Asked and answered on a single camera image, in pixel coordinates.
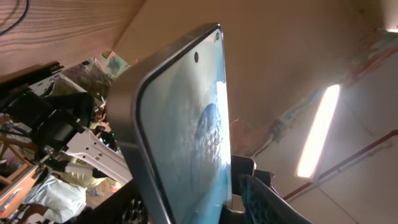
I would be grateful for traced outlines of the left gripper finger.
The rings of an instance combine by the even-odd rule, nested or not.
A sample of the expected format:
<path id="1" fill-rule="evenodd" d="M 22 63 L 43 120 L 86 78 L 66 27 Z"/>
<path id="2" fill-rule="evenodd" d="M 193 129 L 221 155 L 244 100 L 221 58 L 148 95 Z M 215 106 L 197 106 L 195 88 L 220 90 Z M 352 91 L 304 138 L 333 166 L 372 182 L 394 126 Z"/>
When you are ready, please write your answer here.
<path id="1" fill-rule="evenodd" d="M 312 224 L 257 177 L 241 175 L 239 184 L 247 224 Z"/>

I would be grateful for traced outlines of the smartphone with teal screen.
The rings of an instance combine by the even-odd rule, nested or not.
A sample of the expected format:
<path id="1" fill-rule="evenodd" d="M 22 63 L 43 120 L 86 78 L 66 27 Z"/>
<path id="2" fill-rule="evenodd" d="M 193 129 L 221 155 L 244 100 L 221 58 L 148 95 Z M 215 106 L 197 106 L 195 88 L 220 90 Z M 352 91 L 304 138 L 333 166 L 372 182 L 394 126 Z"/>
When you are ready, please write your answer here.
<path id="1" fill-rule="evenodd" d="M 231 193 L 223 31 L 191 30 L 112 84 L 111 129 L 154 223 L 218 223 Z"/>

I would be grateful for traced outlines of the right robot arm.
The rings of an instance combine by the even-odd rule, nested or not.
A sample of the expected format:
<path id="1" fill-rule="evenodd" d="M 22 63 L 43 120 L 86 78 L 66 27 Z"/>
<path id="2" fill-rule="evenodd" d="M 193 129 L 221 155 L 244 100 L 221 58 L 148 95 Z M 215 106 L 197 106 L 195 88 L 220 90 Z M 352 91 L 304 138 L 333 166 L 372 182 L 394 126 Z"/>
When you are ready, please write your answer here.
<path id="1" fill-rule="evenodd" d="M 31 89 L 1 93 L 1 112 L 31 129 L 37 159 L 64 154 L 88 164 L 92 177 L 109 177 L 121 185 L 132 180 L 126 161 L 89 128 L 95 101 L 89 93 L 39 96 Z"/>

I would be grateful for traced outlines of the ceiling fluorescent light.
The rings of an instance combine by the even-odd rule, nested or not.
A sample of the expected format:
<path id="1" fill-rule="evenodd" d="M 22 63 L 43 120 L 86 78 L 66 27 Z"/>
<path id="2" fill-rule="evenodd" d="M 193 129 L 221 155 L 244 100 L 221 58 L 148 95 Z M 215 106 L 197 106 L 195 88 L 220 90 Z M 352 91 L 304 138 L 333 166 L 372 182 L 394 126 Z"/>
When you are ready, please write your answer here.
<path id="1" fill-rule="evenodd" d="M 338 99 L 340 85 L 332 85 L 324 91 L 315 113 L 312 125 L 298 161 L 295 175 L 305 179 L 312 179 L 322 155 L 323 147 L 333 120 Z"/>

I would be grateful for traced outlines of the red ceiling pipe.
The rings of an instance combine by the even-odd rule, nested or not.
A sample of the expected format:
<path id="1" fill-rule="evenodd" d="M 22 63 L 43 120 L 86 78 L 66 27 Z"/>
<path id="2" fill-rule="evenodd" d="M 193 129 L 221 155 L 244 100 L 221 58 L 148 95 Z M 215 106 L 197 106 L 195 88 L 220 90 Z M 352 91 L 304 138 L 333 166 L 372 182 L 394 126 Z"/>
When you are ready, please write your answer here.
<path id="1" fill-rule="evenodd" d="M 392 138 L 394 136 L 397 136 L 397 130 L 396 129 L 393 129 L 391 132 L 389 132 L 385 136 L 383 136 L 383 137 L 379 138 L 378 140 L 372 142 L 370 145 L 362 148 L 360 151 L 356 152 L 352 156 L 349 156 L 348 158 L 346 158 L 345 160 L 341 161 L 337 165 L 335 165 L 335 166 L 331 167 L 330 169 L 326 170 L 325 172 L 321 173 L 318 176 L 318 180 L 322 180 L 323 178 L 325 178 L 326 176 L 330 175 L 334 171 L 337 171 L 339 168 L 347 165 L 348 163 L 352 162 L 353 160 L 355 160 L 358 157 L 362 156 L 363 154 L 369 152 L 373 148 L 377 147 L 378 145 L 384 143 L 385 141 L 389 140 L 390 138 Z M 314 185 L 313 182 L 307 182 L 307 183 L 303 184 L 302 186 L 300 186 L 299 188 L 293 190 L 291 193 L 289 193 L 286 196 L 284 196 L 283 199 L 284 200 L 288 200 L 288 199 L 292 198 L 293 196 L 297 195 L 298 193 L 300 193 L 301 191 L 304 191 L 305 189 L 311 187 L 312 185 Z"/>

